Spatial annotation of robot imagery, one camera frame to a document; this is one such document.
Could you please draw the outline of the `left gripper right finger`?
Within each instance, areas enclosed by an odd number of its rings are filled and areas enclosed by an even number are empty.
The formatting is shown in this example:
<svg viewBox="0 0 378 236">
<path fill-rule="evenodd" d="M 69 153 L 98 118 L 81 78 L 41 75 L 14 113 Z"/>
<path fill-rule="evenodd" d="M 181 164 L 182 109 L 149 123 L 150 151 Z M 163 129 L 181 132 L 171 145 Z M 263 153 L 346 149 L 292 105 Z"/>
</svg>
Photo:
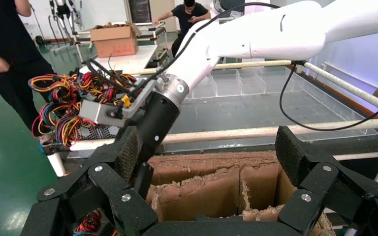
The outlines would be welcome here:
<svg viewBox="0 0 378 236">
<path fill-rule="evenodd" d="M 278 161 L 296 191 L 278 221 L 308 236 L 326 208 L 355 226 L 360 236 L 378 236 L 378 182 L 344 167 L 333 156 L 315 151 L 287 126 L 277 130 Z"/>
</svg>

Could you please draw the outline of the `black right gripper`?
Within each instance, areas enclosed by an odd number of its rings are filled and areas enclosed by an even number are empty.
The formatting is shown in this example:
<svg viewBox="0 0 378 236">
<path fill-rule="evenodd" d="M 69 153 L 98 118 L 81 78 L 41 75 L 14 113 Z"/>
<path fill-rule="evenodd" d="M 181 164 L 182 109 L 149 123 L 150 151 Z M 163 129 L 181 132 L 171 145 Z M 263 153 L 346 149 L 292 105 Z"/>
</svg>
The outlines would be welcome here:
<svg viewBox="0 0 378 236">
<path fill-rule="evenodd" d="M 171 129 L 180 114 L 179 108 L 167 97 L 153 92 L 147 104 L 138 130 L 138 162 L 139 166 L 134 179 L 133 190 L 142 198 L 146 198 L 154 174 L 148 161 L 156 152 L 161 142 Z"/>
</svg>

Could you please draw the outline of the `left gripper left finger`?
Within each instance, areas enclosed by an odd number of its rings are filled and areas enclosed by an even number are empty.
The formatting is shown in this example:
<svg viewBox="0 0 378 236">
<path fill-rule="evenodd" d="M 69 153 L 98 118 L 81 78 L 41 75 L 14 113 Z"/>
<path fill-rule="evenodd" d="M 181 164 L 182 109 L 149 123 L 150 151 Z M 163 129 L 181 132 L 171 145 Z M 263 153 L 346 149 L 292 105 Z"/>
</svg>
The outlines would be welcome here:
<svg viewBox="0 0 378 236">
<path fill-rule="evenodd" d="M 101 208 L 123 236 L 140 236 L 158 221 L 156 212 L 130 185 L 138 163 L 138 130 L 98 147 L 79 170 L 42 188 L 21 234 L 67 236 L 75 222 Z"/>
</svg>

